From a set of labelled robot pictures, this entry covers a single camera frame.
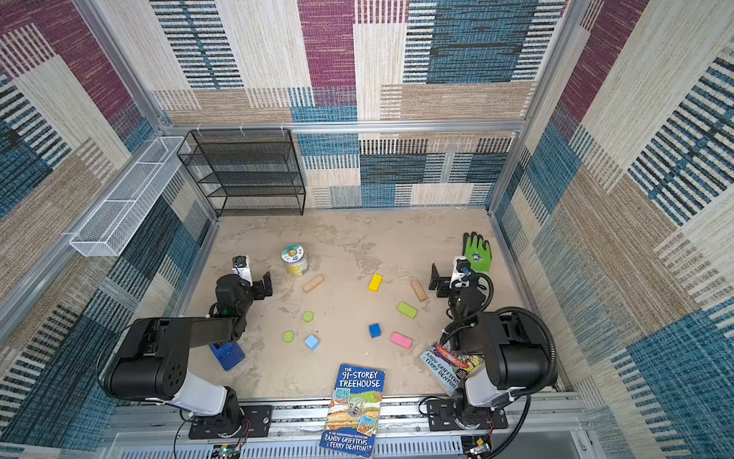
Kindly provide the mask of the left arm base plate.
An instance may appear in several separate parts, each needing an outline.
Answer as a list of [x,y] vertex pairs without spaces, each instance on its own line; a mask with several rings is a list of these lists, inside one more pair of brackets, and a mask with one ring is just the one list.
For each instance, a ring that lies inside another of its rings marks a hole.
[[190,440],[264,438],[271,428],[272,405],[240,405],[235,413],[195,416],[187,434]]

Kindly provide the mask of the yellow wood block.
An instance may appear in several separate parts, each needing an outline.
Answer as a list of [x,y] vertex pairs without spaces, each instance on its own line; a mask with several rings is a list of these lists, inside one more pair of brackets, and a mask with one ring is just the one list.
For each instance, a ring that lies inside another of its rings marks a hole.
[[380,286],[382,286],[382,281],[383,276],[379,273],[374,273],[368,285],[368,290],[374,293],[378,292],[378,290],[380,290]]

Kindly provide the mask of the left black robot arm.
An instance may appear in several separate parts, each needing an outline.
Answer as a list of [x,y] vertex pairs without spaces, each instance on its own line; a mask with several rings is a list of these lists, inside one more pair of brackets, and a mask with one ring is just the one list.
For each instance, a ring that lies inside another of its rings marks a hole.
[[188,369],[192,348],[235,343],[246,331],[247,313],[256,300],[273,294],[271,274],[258,281],[236,273],[217,280],[205,317],[148,317],[133,321],[114,356],[97,358],[97,381],[111,398],[172,405],[191,414],[188,438],[214,440],[264,438],[271,427],[270,405],[243,407],[236,391],[212,384]]

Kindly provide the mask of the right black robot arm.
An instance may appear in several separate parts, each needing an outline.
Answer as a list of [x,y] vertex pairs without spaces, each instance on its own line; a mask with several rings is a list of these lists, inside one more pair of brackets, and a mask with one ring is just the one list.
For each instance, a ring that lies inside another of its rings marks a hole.
[[506,407],[556,382],[557,351],[549,327],[521,307],[491,309],[491,278],[463,257],[449,277],[433,269],[428,288],[447,300],[450,319],[422,354],[448,395],[426,404],[432,430],[506,428]]

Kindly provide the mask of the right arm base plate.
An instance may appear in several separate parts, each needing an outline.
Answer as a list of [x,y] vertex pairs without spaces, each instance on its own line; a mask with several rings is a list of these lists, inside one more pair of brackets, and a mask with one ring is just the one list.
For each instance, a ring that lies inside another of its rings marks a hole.
[[431,399],[422,404],[431,431],[504,430],[508,419],[502,411],[462,405],[451,399]]

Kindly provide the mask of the natural wood block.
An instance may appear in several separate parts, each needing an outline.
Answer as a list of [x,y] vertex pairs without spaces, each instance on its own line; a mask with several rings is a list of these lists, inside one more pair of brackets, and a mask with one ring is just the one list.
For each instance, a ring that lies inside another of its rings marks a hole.
[[310,292],[313,292],[315,288],[320,286],[324,281],[325,277],[323,277],[323,275],[315,275],[311,280],[309,280],[302,286],[302,290],[305,294],[309,294]]
[[426,300],[428,300],[427,294],[424,288],[422,288],[422,284],[420,283],[420,281],[411,280],[410,286],[419,302],[425,302]]

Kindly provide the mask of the light green rectangular block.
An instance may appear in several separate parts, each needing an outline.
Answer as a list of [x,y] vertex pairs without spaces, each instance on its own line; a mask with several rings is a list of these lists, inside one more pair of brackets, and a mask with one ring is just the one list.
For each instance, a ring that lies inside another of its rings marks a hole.
[[405,317],[409,317],[409,319],[414,319],[418,315],[418,310],[405,302],[401,302],[398,305],[397,310],[401,314],[405,315]]

